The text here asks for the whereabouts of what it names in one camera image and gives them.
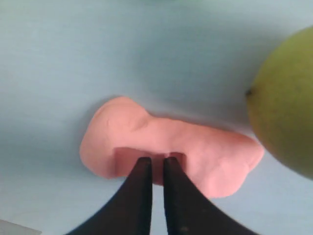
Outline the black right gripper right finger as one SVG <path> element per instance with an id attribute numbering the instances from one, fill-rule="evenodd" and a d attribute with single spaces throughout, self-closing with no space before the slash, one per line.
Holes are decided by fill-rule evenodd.
<path id="1" fill-rule="evenodd" d="M 163 161 L 164 209 L 170 235 L 248 235 L 249 229 L 213 205 L 175 157 Z"/>

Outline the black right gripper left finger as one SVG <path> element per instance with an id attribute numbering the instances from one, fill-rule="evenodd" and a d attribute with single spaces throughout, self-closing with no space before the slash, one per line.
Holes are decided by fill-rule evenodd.
<path id="1" fill-rule="evenodd" d="M 152 160 L 141 157 L 115 195 L 69 234 L 148 235 L 152 202 Z"/>

